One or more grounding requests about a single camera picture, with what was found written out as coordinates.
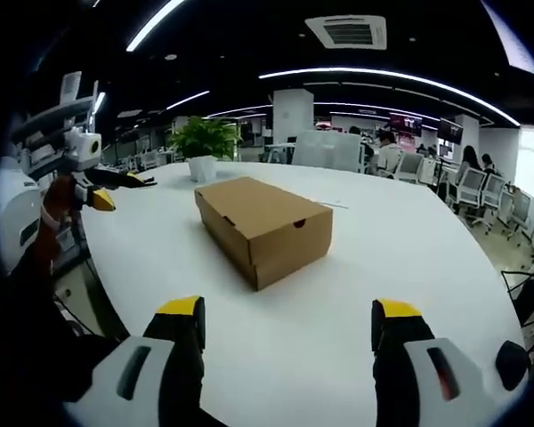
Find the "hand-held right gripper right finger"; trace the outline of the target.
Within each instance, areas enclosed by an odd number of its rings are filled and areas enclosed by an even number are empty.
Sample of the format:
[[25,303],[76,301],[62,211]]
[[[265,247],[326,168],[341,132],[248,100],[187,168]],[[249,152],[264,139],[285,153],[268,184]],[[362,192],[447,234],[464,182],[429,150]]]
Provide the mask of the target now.
[[372,302],[371,350],[377,426],[486,426],[493,419],[480,368],[435,337],[411,304]]

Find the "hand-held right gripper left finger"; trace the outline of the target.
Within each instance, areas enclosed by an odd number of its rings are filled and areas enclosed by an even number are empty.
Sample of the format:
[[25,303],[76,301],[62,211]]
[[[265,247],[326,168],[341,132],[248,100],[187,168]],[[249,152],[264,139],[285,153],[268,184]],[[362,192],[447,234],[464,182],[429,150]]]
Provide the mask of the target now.
[[200,405],[205,347],[205,299],[171,300],[143,335],[99,362],[89,389],[64,407],[78,426],[221,426]]

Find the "person's left hand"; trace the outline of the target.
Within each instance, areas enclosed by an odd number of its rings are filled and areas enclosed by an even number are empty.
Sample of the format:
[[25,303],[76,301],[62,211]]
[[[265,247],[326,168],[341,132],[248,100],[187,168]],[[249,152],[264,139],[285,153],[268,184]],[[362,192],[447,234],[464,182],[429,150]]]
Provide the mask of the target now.
[[62,222],[74,207],[75,186],[72,175],[59,175],[45,193],[44,209],[55,221]]

